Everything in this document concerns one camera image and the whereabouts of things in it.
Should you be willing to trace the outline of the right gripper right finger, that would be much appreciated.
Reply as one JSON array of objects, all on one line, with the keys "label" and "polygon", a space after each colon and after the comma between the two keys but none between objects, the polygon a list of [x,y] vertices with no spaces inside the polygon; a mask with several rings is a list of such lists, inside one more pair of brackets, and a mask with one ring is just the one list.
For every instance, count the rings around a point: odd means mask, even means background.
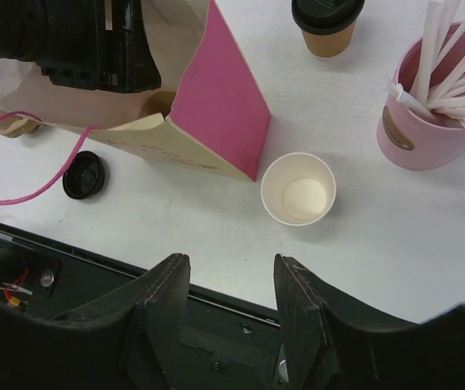
[{"label": "right gripper right finger", "polygon": [[276,255],[273,277],[292,389],[465,389],[465,304],[413,323],[292,257]]}]

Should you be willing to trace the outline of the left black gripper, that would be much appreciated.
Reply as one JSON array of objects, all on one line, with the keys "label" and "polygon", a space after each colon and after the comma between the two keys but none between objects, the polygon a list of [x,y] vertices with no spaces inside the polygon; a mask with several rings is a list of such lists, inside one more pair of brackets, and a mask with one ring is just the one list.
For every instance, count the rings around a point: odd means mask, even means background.
[{"label": "left black gripper", "polygon": [[141,2],[42,1],[46,38],[34,63],[53,85],[112,93],[159,89],[162,77],[146,37]]}]

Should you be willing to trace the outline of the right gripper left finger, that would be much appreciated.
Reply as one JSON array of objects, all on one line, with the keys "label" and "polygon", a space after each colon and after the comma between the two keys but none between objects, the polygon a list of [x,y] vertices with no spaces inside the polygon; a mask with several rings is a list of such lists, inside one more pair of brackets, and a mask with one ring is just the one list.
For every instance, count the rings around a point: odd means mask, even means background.
[{"label": "right gripper left finger", "polygon": [[174,253],[51,320],[0,304],[0,389],[169,389],[189,292]]}]

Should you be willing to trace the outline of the pink paper gift bag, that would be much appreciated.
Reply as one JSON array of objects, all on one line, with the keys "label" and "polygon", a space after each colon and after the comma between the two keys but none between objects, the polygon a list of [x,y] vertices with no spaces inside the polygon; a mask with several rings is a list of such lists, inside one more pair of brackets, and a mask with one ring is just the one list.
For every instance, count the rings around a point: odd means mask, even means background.
[{"label": "pink paper gift bag", "polygon": [[[52,84],[35,63],[0,58],[0,121],[25,115],[74,132],[78,142],[52,177],[93,139],[141,158],[256,179],[271,113],[214,1],[139,1],[162,77],[159,89],[112,93]],[[176,92],[172,109],[139,119],[146,100]]]}]

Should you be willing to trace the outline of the brown cardboard cup carrier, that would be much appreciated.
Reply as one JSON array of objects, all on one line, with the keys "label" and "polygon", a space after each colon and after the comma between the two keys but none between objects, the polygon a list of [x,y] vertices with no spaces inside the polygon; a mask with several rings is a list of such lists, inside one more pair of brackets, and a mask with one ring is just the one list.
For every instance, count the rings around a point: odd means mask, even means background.
[{"label": "brown cardboard cup carrier", "polygon": [[[171,112],[175,97],[176,92],[159,91],[153,93],[142,106],[139,119],[156,114],[161,114],[165,118]],[[23,134],[32,134],[40,126],[44,126],[43,122],[25,115],[15,115],[0,121],[0,135],[16,138]]]}]

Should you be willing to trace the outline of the black plastic cup lid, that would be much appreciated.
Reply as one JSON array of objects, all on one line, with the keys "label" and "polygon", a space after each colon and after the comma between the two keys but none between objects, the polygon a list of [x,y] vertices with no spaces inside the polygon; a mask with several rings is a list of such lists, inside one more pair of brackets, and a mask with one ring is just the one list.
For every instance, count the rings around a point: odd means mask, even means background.
[{"label": "black plastic cup lid", "polygon": [[62,178],[63,191],[74,200],[97,195],[106,181],[104,162],[92,151],[78,153]]}]

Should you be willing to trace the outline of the brown paper cup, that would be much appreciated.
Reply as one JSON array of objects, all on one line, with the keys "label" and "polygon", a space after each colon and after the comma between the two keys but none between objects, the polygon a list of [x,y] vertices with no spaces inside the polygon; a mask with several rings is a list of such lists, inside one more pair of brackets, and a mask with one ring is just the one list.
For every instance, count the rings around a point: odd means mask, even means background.
[{"label": "brown paper cup", "polygon": [[327,59],[349,46],[364,5],[364,0],[293,0],[291,12],[307,49]]},{"label": "brown paper cup", "polygon": [[321,220],[332,209],[337,183],[328,164],[313,154],[279,157],[265,171],[260,196],[266,212],[290,227]]}]

